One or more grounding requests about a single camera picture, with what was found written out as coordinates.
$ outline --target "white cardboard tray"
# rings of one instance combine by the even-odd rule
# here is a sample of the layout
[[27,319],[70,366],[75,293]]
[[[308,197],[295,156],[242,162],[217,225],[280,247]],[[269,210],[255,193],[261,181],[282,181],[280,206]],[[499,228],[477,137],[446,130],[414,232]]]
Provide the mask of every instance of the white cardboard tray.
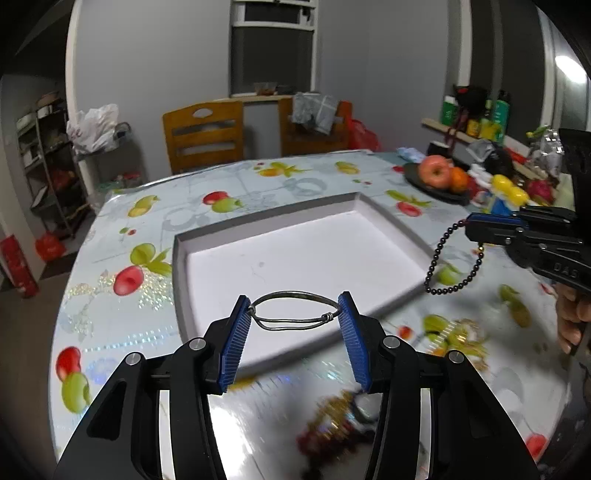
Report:
[[[176,236],[173,289],[183,342],[228,317],[241,294],[277,290],[336,300],[349,290],[359,312],[382,316],[422,289],[431,249],[386,209],[360,193],[286,205]],[[266,318],[317,317],[331,308],[271,300]],[[340,336],[334,321],[312,330],[268,332],[252,322],[240,374],[305,355]]]

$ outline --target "hand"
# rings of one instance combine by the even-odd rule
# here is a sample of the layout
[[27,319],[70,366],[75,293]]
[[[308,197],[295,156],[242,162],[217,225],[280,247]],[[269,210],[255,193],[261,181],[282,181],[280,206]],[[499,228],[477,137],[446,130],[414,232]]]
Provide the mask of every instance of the hand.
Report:
[[573,345],[581,341],[581,331],[575,325],[580,322],[591,322],[591,301],[577,294],[574,288],[562,284],[556,285],[558,300],[556,314],[558,316],[558,343],[565,353],[570,353]]

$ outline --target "windowsill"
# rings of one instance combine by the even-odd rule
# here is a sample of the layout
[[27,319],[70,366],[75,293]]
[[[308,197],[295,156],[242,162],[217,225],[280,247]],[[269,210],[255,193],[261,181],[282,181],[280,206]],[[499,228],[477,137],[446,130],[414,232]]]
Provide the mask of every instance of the windowsill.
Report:
[[284,98],[292,98],[293,95],[240,95],[230,98],[219,98],[214,102],[242,102],[242,103],[258,103],[258,102],[276,102]]

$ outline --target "fruit-patterned tablecloth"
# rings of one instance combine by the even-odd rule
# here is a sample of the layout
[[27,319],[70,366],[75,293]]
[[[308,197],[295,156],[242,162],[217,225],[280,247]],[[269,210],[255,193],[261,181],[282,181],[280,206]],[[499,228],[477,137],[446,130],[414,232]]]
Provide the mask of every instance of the fruit-patterned tablecloth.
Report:
[[[243,161],[120,192],[107,201],[80,249],[54,333],[50,418],[57,457],[127,353],[140,351],[150,358],[181,345],[171,279],[177,233],[345,192],[371,197],[430,245],[467,214],[408,185],[400,166],[362,151]],[[476,258],[476,245],[462,234],[452,236],[448,245],[439,274],[444,283],[463,278]],[[383,326],[422,351],[441,355],[450,347],[463,350],[530,449],[539,450],[553,431],[566,391],[556,346],[554,295],[541,279],[516,267],[503,249],[487,247],[469,287],[446,297],[420,295],[388,315]],[[434,332],[446,328],[450,333],[444,341],[433,343]],[[346,407],[335,406],[347,404],[343,390],[356,388],[345,348],[338,343],[289,367],[239,382],[223,397],[210,397],[228,478],[300,478],[307,465],[301,450],[315,436],[334,436],[331,428],[343,426],[340,421],[348,422]],[[371,404],[374,399],[365,400]],[[315,418],[318,429],[307,432]],[[160,423],[168,423],[165,394]],[[161,437],[163,473],[174,478],[166,428]],[[428,448],[428,435],[421,438]],[[367,448],[343,453],[323,467],[324,477],[362,478],[367,459]],[[419,475],[424,468],[420,465]]]

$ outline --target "bottle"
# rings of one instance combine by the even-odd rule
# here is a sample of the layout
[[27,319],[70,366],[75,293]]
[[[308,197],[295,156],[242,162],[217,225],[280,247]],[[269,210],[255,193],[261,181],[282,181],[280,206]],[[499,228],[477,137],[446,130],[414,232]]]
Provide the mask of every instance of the bottle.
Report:
[[446,95],[441,107],[441,123],[448,127],[453,125],[457,115],[457,102],[451,95]]
[[504,90],[499,90],[499,98],[495,102],[495,112],[492,116],[492,121],[499,127],[495,133],[495,142],[503,144],[505,138],[505,131],[507,129],[507,122],[509,121],[509,94]]

